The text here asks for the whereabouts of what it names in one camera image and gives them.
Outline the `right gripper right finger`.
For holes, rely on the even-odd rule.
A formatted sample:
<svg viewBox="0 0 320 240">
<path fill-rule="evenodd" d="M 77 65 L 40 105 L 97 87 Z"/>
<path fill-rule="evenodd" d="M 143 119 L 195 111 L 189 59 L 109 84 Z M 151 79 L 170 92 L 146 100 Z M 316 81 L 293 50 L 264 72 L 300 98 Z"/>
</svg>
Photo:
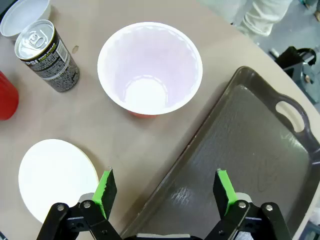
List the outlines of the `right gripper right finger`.
<svg viewBox="0 0 320 240">
<path fill-rule="evenodd" d="M 258 207 L 239 199 L 226 170 L 216 170 L 213 194 L 220 221 L 205 237 L 207 240 L 234 240 L 239 232 L 250 233 L 254 240 L 292 238 L 279 206 L 265 202 Z"/>
</svg>

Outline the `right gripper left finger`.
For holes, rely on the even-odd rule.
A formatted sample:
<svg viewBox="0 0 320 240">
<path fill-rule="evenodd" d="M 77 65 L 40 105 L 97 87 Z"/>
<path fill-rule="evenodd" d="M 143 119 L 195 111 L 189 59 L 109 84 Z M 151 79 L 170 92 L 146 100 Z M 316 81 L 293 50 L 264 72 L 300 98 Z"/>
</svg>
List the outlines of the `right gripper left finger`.
<svg viewBox="0 0 320 240">
<path fill-rule="evenodd" d="M 109 222 L 117 187 L 112 169 L 106 170 L 90 199 L 73 207 L 53 204 L 37 236 L 38 240 L 75 240 L 80 232 L 90 232 L 95 240 L 119 240 Z"/>
</svg>

